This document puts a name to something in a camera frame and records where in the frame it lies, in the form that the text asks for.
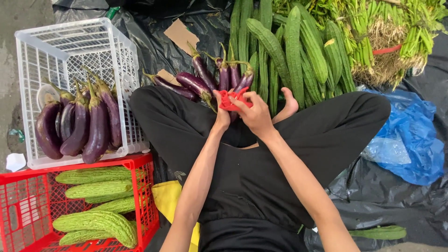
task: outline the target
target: bare foot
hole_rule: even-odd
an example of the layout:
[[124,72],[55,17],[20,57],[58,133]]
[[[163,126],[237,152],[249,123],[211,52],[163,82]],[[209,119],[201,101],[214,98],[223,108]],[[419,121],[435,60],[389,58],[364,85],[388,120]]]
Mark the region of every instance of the bare foot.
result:
[[282,89],[286,104],[284,108],[272,119],[272,124],[276,124],[292,115],[294,115],[299,110],[299,104],[293,97],[293,93],[286,87]]

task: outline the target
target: cardboard piece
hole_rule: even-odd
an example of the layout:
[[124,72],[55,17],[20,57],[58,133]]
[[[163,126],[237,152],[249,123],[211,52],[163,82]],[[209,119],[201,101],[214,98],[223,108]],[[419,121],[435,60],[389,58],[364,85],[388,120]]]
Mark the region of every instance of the cardboard piece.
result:
[[158,76],[164,78],[165,80],[167,80],[169,83],[177,85],[177,86],[182,86],[179,82],[177,82],[176,77],[172,74],[170,74],[169,72],[167,72],[165,69],[160,70],[157,73]]
[[180,49],[184,50],[190,56],[192,52],[187,44],[187,41],[196,49],[196,43],[199,39],[187,27],[181,20],[176,19],[170,27],[164,32],[164,34],[171,39]]

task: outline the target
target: person's right hand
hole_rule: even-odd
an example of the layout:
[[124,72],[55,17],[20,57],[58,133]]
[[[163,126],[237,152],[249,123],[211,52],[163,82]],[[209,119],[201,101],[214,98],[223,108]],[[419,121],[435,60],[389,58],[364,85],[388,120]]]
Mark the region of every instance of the person's right hand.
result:
[[253,106],[251,108],[247,107],[242,101],[229,96],[230,102],[240,108],[240,111],[237,112],[243,122],[260,139],[270,135],[275,128],[267,104],[254,91],[244,93],[243,97],[252,102]]

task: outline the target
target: black tarp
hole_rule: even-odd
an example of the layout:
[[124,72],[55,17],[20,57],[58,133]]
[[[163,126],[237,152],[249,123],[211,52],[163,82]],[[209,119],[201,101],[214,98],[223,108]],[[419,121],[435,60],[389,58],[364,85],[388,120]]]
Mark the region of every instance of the black tarp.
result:
[[[199,37],[197,47],[201,51],[219,55],[222,53],[219,42],[228,41],[230,1],[181,0],[176,1],[180,3],[178,5],[170,5],[170,0],[119,2],[124,6],[116,13],[112,23],[137,45],[140,67],[144,67],[147,72],[156,73],[161,69],[172,74],[193,71],[191,57],[163,34],[176,17]],[[60,0],[53,5],[53,10],[56,22],[62,23],[104,17],[107,6],[105,0]],[[436,37],[433,54],[428,57],[423,74],[407,77],[399,87],[413,91],[437,106],[434,126],[437,137],[445,143],[445,155],[448,143],[447,44],[447,35]],[[213,70],[212,61],[207,59],[206,63]],[[153,154],[155,182],[174,180],[175,177],[163,160],[155,152]],[[387,224],[407,228],[408,235],[402,240],[355,238],[362,251],[375,251],[401,242],[448,247],[448,175],[430,186],[416,186],[374,162],[359,158],[331,183],[328,190],[349,229]],[[146,251],[158,251],[169,230],[166,219],[163,216],[160,219],[161,228]],[[323,251],[319,236],[312,230],[305,230],[305,241],[310,251]]]

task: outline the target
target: plastic crate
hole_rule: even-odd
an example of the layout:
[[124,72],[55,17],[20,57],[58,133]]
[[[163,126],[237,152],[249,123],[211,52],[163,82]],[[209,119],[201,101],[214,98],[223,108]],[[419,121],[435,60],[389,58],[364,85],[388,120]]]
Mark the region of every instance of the plastic crate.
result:
[[86,79],[82,65],[107,83],[116,83],[117,87],[123,146],[115,153],[104,155],[102,160],[148,149],[128,105],[132,91],[140,86],[137,48],[108,18],[21,30],[15,36],[28,167],[42,169],[83,163],[81,155],[64,156],[59,160],[48,158],[34,134],[35,121],[41,111],[38,93],[48,85],[42,78],[75,94],[73,78]]
[[[132,171],[134,198],[138,207],[125,217],[137,221],[138,245],[128,249],[116,239],[104,239],[59,246],[64,233],[54,230],[52,221],[63,214],[86,211],[99,204],[88,204],[84,199],[67,199],[65,191],[73,185],[60,184],[54,178],[65,170],[111,165],[124,165]],[[152,155],[142,154],[93,165],[69,165],[0,174],[0,232],[4,252],[143,252],[159,228],[159,214],[150,189],[152,172]],[[138,189],[137,181],[147,187]],[[148,204],[140,207],[139,200],[143,198],[148,199]]]

